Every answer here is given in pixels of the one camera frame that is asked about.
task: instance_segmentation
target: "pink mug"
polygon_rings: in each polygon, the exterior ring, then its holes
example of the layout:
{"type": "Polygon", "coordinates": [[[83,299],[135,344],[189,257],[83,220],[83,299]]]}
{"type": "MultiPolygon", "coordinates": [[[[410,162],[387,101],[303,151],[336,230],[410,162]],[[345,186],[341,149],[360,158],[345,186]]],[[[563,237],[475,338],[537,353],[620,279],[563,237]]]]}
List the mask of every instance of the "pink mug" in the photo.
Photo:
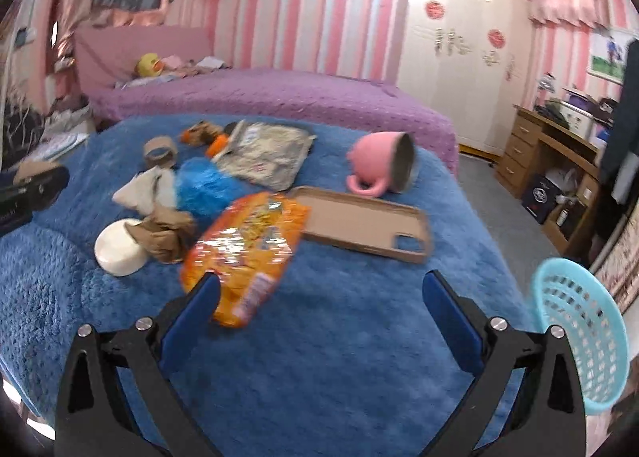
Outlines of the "pink mug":
{"type": "Polygon", "coordinates": [[[367,134],[346,155],[353,166],[353,174],[346,178],[346,187],[368,198],[379,198],[387,190],[402,193],[415,179],[416,154],[408,133],[367,134]]]}

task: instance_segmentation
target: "pink headboard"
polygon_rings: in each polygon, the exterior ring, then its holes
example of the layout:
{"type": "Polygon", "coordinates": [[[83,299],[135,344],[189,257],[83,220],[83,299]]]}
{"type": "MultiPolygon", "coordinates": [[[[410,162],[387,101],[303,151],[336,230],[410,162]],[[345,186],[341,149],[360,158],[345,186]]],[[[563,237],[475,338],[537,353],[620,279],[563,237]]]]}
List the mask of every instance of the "pink headboard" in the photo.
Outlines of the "pink headboard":
{"type": "Polygon", "coordinates": [[[204,28],[181,26],[116,26],[94,28],[80,25],[74,33],[74,56],[83,93],[111,89],[117,81],[131,80],[135,65],[145,53],[160,57],[177,55],[199,61],[212,55],[204,28]]]}

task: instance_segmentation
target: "blue fluffy blanket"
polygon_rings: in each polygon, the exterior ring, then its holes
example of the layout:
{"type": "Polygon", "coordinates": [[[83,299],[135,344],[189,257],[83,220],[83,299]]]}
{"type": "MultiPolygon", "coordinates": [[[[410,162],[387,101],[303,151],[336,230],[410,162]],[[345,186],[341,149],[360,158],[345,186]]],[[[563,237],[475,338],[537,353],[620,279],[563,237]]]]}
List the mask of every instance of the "blue fluffy blanket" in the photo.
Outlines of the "blue fluffy blanket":
{"type": "MultiPolygon", "coordinates": [[[[0,353],[49,421],[77,327],[131,325],[181,293],[177,265],[149,262],[129,277],[95,262],[100,231],[131,213],[111,195],[143,169],[142,145],[174,138],[207,118],[126,120],[94,136],[68,160],[71,182],[57,203],[0,240],[0,353]]],[[[345,155],[364,133],[311,125],[318,138],[296,185],[344,190],[345,155]]],[[[181,148],[182,160],[200,151],[181,148]]],[[[459,371],[421,299],[429,269],[491,316],[529,327],[523,297],[453,176],[419,150],[419,176],[389,200],[426,211],[435,244],[423,264],[302,241],[276,294],[247,328],[211,326],[171,378],[204,432],[228,457],[417,455],[461,399],[459,371]]],[[[497,436],[515,385],[485,434],[497,436]]],[[[151,438],[151,422],[131,392],[151,438]]]]}

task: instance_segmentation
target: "dark jacket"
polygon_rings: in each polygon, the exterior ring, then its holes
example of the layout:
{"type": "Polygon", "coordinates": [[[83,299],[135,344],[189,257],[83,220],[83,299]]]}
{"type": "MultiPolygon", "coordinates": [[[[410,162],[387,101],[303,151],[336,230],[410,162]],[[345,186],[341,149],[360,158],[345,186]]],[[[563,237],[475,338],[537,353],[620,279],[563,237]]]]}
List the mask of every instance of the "dark jacket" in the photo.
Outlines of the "dark jacket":
{"type": "Polygon", "coordinates": [[[639,41],[628,47],[624,87],[615,109],[614,124],[599,167],[599,181],[606,184],[619,170],[628,151],[639,154],[639,41]]]}

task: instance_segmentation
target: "gray carpet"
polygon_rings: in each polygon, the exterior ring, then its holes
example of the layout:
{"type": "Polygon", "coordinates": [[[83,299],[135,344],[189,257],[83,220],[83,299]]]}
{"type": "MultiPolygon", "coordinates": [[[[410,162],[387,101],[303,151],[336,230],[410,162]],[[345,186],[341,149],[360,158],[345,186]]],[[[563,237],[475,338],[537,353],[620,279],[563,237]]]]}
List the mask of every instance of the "gray carpet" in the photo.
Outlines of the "gray carpet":
{"type": "Polygon", "coordinates": [[[459,185],[498,244],[520,289],[527,294],[539,263],[558,253],[541,225],[494,178],[494,170],[484,160],[459,156],[459,185]]]}

